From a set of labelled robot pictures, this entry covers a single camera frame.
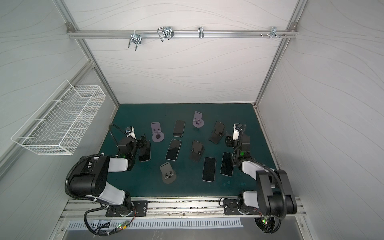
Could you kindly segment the teal phone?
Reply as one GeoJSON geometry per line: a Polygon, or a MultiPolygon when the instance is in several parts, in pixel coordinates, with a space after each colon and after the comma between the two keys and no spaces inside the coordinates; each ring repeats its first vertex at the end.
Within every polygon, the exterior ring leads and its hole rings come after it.
{"type": "Polygon", "coordinates": [[[223,153],[222,165],[221,165],[221,174],[227,177],[231,177],[233,175],[234,165],[232,163],[232,154],[231,153],[223,153]]]}

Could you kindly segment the white phone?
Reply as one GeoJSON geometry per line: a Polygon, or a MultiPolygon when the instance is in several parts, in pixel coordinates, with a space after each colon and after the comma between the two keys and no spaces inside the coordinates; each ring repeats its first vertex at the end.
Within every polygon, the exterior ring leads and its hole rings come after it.
{"type": "Polygon", "coordinates": [[[167,150],[166,160],[176,161],[179,155],[179,151],[182,145],[181,140],[172,139],[167,150]]]}

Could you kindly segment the purple phone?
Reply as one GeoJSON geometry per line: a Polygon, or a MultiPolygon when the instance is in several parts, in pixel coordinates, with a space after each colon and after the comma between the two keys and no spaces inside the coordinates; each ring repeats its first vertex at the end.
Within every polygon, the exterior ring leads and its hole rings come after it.
{"type": "Polygon", "coordinates": [[[203,181],[213,183],[215,181],[216,159],[206,157],[203,167],[203,181]]]}

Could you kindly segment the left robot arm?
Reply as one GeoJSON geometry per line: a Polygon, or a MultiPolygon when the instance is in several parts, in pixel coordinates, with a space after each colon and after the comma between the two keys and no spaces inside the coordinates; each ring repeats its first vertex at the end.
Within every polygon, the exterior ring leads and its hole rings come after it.
{"type": "Polygon", "coordinates": [[[150,142],[128,136],[118,143],[118,155],[83,156],[70,170],[65,180],[65,192],[78,200],[100,203],[108,208],[107,215],[130,216],[144,211],[144,203],[132,201],[129,192],[117,189],[108,182],[109,173],[131,171],[136,153],[150,156],[150,142]]]}

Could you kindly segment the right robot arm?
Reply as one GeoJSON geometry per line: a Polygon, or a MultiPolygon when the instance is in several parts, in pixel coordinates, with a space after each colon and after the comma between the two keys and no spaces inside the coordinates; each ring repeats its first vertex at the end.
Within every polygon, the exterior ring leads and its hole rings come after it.
{"type": "Polygon", "coordinates": [[[225,144],[234,149],[231,154],[233,166],[256,181],[255,191],[242,192],[236,205],[239,213],[247,215],[258,212],[262,216],[283,219],[286,215],[296,214],[297,202],[287,172],[274,170],[250,155],[250,138],[245,135],[235,140],[226,134],[225,144]]]}

